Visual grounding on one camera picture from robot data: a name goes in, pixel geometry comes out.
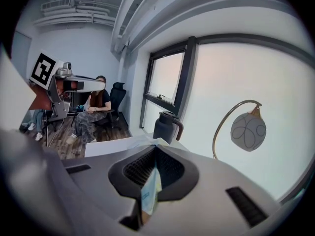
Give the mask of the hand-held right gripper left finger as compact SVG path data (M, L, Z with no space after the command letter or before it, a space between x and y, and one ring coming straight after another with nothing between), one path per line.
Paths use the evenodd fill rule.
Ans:
M156 146L63 162L67 208L76 236L155 236L142 220L141 189L154 166Z

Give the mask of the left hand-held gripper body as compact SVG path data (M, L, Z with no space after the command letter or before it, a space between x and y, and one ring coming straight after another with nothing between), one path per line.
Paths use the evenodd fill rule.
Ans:
M47 99L44 109L53 112L49 121L67 117L70 100L67 93L74 89L71 63L61 61L41 52L30 76L31 86L39 92L40 99Z

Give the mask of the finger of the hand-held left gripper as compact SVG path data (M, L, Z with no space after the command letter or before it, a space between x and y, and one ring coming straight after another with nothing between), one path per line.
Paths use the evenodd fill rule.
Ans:
M105 89L105 82L99 79L74 75L73 80L77 82L77 92L92 92Z

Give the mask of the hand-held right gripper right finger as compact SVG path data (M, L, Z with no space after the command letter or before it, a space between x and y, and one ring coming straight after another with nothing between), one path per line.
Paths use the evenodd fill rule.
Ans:
M196 186L179 201L160 202L142 227L146 236L267 236L280 204L268 192L230 165L170 146L161 147L193 163L199 171ZM229 191L238 187L264 213L251 226Z

